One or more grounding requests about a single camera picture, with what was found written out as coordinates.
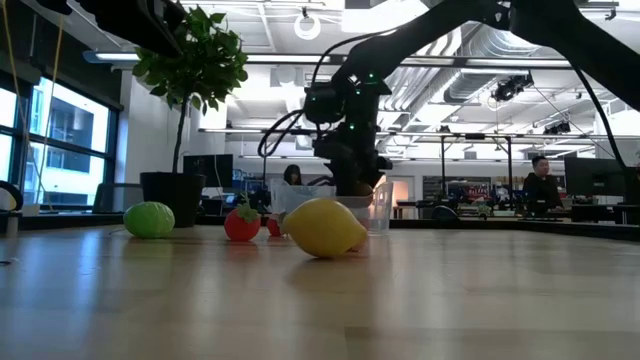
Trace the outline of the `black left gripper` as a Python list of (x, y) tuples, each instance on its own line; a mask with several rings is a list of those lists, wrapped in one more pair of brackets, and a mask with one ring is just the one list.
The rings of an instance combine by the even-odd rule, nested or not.
[(70, 1), (92, 14), (98, 27), (117, 36), (144, 35), (142, 47), (163, 56), (179, 56), (175, 31), (186, 11), (172, 0), (36, 0), (60, 14), (71, 13)]

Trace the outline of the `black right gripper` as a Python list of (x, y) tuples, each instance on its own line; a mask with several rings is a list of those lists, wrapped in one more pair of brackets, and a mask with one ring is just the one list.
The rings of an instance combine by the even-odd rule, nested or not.
[(391, 93), (384, 80), (375, 74), (334, 78), (331, 83), (346, 88), (345, 117), (333, 123), (334, 130), (319, 130), (313, 141), (314, 155), (331, 161), (333, 182), (338, 196), (352, 196), (358, 181), (373, 190), (379, 172), (393, 164), (376, 148), (379, 98)]

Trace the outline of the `clear plastic tupperware container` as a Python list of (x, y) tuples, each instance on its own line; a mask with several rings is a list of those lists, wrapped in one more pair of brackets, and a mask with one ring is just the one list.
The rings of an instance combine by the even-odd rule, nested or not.
[(338, 196), (335, 186), (289, 185), (282, 179), (272, 179), (269, 185), (271, 210), (278, 224), (301, 204), (315, 198), (331, 198), (350, 209), (356, 219), (371, 234), (384, 235), (390, 227), (393, 206), (392, 182), (379, 184), (369, 196)]

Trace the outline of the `yellow toy lemon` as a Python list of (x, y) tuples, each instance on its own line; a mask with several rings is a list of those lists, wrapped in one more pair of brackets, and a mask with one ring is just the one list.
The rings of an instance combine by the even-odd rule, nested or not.
[(281, 230), (305, 253), (334, 258), (358, 247), (367, 229), (343, 204), (331, 198), (308, 200), (284, 216)]

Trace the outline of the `red strawberry with pale leaves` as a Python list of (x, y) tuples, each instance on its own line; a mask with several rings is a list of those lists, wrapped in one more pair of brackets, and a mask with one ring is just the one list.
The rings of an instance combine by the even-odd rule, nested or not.
[(283, 228), (283, 222), (285, 217), (286, 217), (285, 212), (273, 213), (268, 216), (266, 221), (266, 227), (271, 237), (281, 237), (285, 234), (285, 230)]

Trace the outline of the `large red toy strawberry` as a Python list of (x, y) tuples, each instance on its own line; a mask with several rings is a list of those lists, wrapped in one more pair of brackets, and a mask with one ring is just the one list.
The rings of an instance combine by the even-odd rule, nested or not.
[(246, 242), (257, 235), (261, 227), (261, 216), (251, 207), (246, 193), (241, 195), (239, 203), (227, 214), (223, 227), (231, 241)]

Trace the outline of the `green toy cabbage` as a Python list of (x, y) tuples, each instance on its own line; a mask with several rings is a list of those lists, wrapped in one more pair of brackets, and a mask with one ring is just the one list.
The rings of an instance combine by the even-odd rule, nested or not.
[(129, 207), (123, 215), (123, 222), (133, 236), (152, 239), (168, 235), (174, 228), (175, 217), (165, 204), (149, 201)]

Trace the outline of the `long ceiling light bar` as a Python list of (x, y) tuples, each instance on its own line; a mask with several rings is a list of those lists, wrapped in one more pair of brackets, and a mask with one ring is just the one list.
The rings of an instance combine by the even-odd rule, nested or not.
[[(84, 51), (84, 59), (94, 64), (129, 64), (138, 61), (136, 53)], [(347, 59), (346, 55), (328, 55), (321, 59), (316, 54), (249, 54), (247, 63), (251, 65), (323, 65), (338, 66)], [(481, 68), (481, 69), (531, 69), (531, 70), (571, 70), (565, 59), (540, 57), (462, 57), (462, 56), (411, 56), (400, 63), (400, 67), (436, 67), (436, 68)]]

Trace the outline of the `large window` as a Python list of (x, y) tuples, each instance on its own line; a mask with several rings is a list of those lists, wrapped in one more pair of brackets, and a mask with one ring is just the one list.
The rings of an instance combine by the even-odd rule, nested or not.
[(112, 177), (117, 113), (42, 77), (0, 80), (0, 181), (27, 204), (84, 208)]

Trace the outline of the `black computer monitor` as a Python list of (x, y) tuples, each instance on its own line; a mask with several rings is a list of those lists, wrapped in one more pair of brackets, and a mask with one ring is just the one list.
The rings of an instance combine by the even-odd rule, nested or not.
[(625, 178), (616, 160), (564, 159), (566, 189), (575, 196), (623, 196)]
[(233, 182), (233, 156), (231, 154), (190, 155), (183, 159), (185, 174), (203, 175), (208, 188), (231, 188)]

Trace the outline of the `green potted plant black pot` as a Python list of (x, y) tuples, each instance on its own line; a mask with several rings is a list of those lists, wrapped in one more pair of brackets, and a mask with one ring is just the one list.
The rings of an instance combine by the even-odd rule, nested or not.
[(144, 200), (166, 205), (178, 228), (195, 224), (206, 177), (178, 169), (186, 115), (190, 108), (205, 114), (219, 110), (228, 95), (248, 79), (244, 70), (248, 56), (241, 36), (231, 30), (224, 13), (207, 13), (200, 6), (184, 8), (171, 2), (177, 13), (168, 30), (178, 52), (163, 55), (150, 47), (139, 47), (139, 61), (132, 74), (150, 87), (150, 94), (177, 105), (180, 116), (169, 172), (143, 172), (140, 183)]

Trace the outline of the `black ceiling-mounted device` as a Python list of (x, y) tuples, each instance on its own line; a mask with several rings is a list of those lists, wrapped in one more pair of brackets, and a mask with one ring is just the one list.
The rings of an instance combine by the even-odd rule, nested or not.
[(531, 74), (513, 75), (506, 80), (499, 81), (496, 89), (492, 91), (491, 97), (496, 102), (507, 102), (533, 85), (534, 80)]

